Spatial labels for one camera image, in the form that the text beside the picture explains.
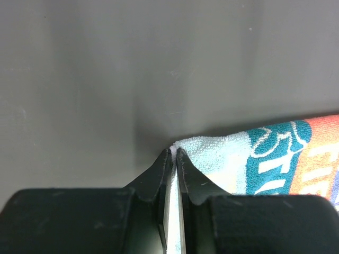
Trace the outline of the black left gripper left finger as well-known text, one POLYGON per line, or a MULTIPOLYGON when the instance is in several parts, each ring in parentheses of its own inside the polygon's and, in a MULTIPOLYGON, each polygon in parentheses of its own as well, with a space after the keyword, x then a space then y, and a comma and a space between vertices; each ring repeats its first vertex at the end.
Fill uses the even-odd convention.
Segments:
POLYGON ((28 188, 1 211, 1 253, 165 253, 172 155, 122 188, 28 188))

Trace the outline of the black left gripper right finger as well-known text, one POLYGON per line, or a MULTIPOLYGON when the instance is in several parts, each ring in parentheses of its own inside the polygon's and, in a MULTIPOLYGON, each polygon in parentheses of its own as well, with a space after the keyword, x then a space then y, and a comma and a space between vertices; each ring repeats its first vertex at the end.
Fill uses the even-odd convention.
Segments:
POLYGON ((232 195, 176 155, 183 253, 338 253, 338 213, 315 195, 232 195))

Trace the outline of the rabbit print striped towel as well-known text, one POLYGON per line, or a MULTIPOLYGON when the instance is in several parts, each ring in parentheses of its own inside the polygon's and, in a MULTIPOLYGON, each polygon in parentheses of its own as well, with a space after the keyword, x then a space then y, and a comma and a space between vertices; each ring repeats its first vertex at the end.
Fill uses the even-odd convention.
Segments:
POLYGON ((226 137, 176 141, 193 165, 231 194, 319 195, 338 207, 338 116, 267 125, 226 137))

